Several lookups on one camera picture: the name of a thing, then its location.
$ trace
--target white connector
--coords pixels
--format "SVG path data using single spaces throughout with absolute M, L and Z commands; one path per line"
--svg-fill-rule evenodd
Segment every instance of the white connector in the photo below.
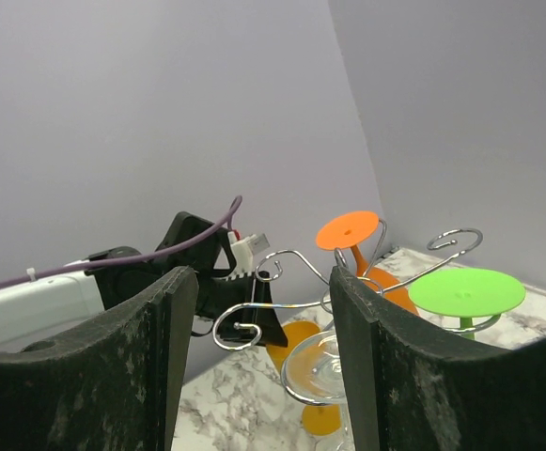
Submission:
M 231 252 L 237 260 L 237 266 L 229 277 L 239 276 L 254 268 L 254 256 L 269 248 L 270 244 L 263 233 L 250 235 L 237 240 L 235 232 L 228 232 Z

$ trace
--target marble countertop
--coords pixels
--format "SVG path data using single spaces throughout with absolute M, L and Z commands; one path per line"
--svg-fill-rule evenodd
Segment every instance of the marble countertop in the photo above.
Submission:
M 378 266 L 405 280 L 437 261 L 436 257 L 400 249 Z M 457 319 L 423 311 L 420 315 L 436 324 L 458 327 Z M 296 319 L 325 325 L 331 315 L 321 308 L 309 308 L 292 320 Z M 525 301 L 504 314 L 490 329 L 476 334 L 476 339 L 513 349 L 543 336 L 546 336 L 546 292 L 527 287 Z M 319 438 L 302 429 L 302 408 L 302 404 L 285 393 L 265 349 L 230 353 L 223 362 L 183 387 L 173 449 L 314 450 Z

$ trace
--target wall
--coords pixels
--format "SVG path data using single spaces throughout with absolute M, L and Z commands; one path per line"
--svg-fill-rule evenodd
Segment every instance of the wall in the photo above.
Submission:
M 395 242 L 479 227 L 469 263 L 546 288 L 546 2 L 331 10 Z
M 237 228 L 325 272 L 319 227 L 381 210 L 327 5 L 0 0 L 0 279 L 150 251 L 236 194 Z M 284 261 L 276 301 L 324 291 Z M 223 355 L 194 339 L 188 377 Z

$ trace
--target cable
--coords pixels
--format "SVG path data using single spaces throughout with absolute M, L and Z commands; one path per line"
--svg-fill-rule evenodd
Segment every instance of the cable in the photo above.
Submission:
M 140 263 L 142 261 L 151 260 L 156 257 L 166 257 L 171 254 L 184 251 L 185 249 L 188 249 L 191 246 L 194 246 L 195 244 L 205 240 L 207 237 L 214 234 L 216 230 L 221 228 L 225 223 L 230 224 L 233 218 L 233 215 L 239 209 L 239 206 L 242 204 L 242 201 L 243 201 L 243 198 L 240 195 L 238 195 L 233 200 L 233 203 L 231 204 L 231 207 L 230 209 L 228 209 L 228 212 L 225 214 L 225 216 L 223 216 L 221 219 L 216 221 L 213 225 L 208 227 L 206 230 L 204 230 L 200 234 L 195 235 L 194 237 L 192 237 L 191 239 L 187 241 L 183 241 L 179 244 L 168 247 L 166 249 L 161 249 L 159 251 L 153 252 L 151 254 L 146 254 L 143 256 L 120 257 L 120 258 L 111 258 L 108 260 L 98 260 L 98 261 L 86 261 L 83 263 L 77 263 L 75 265 L 55 268 L 53 270 L 36 272 L 36 273 L 33 272 L 32 276 L 28 274 L 26 276 L 17 277 L 14 279 L 9 279 L 9 280 L 0 282 L 0 289 L 13 287 L 14 285 L 23 284 L 25 282 L 31 282 L 33 280 L 42 279 L 44 277 L 53 277 L 54 275 L 66 274 L 68 272 L 95 270 L 97 268 L 107 268 L 111 266 L 120 266 L 120 265 L 132 265 L 134 263 Z

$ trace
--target green disc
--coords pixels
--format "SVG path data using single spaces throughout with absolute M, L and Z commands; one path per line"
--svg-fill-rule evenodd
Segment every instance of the green disc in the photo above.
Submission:
M 413 303 L 447 317 L 490 317 L 512 310 L 525 299 L 525 287 L 498 271 L 455 268 L 432 272 L 409 289 Z

